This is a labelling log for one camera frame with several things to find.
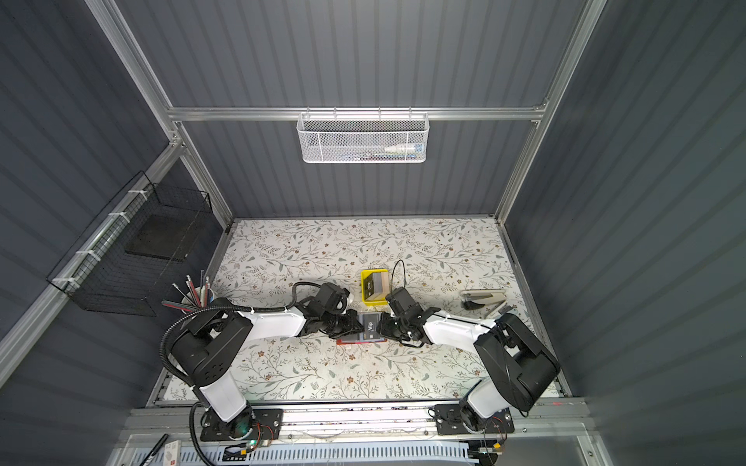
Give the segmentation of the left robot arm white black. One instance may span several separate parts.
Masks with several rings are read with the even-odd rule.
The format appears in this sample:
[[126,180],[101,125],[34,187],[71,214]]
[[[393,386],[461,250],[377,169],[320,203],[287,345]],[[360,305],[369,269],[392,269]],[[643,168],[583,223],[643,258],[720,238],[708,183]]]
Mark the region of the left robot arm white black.
[[322,333],[332,340],[364,331],[349,307],[350,291],[335,283],[296,282],[291,303],[275,308],[239,306],[216,298],[186,314],[159,343],[164,368],[187,384],[223,423],[250,417],[249,401],[230,367],[248,341],[295,338]]

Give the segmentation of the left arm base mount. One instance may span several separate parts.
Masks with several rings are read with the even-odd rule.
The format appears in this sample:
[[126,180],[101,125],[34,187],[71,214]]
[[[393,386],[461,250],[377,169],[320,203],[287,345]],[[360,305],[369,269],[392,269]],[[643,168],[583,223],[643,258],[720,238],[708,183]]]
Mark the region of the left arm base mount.
[[199,421],[199,440],[203,442],[270,442],[281,432],[284,411],[280,409],[244,410],[233,421],[223,421],[208,409]]

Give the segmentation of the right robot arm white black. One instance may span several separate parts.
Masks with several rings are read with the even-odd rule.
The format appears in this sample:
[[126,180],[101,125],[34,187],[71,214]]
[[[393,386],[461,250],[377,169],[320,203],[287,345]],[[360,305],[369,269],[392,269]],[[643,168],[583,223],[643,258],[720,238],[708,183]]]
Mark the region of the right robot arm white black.
[[514,314],[493,322],[451,316],[423,308],[404,287],[386,301],[392,314],[378,327],[385,338],[410,348],[448,346],[481,360],[487,375],[458,404],[462,423],[472,431],[509,408],[528,413],[561,372],[555,355]]

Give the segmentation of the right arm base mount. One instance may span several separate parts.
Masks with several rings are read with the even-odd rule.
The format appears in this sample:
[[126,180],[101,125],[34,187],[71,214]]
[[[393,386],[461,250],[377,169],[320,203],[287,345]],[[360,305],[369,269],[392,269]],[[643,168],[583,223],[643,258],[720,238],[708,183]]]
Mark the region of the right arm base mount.
[[427,410],[441,436],[489,434],[506,437],[515,432],[512,415],[508,408],[480,417],[468,405],[457,403],[437,404]]

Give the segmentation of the yellow plastic card tray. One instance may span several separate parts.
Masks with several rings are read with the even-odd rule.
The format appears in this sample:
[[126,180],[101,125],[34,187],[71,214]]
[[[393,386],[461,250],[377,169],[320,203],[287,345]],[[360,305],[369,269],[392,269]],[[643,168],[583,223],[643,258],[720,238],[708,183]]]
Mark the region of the yellow plastic card tray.
[[387,304],[390,294],[388,269],[366,269],[361,272],[361,300],[368,307]]

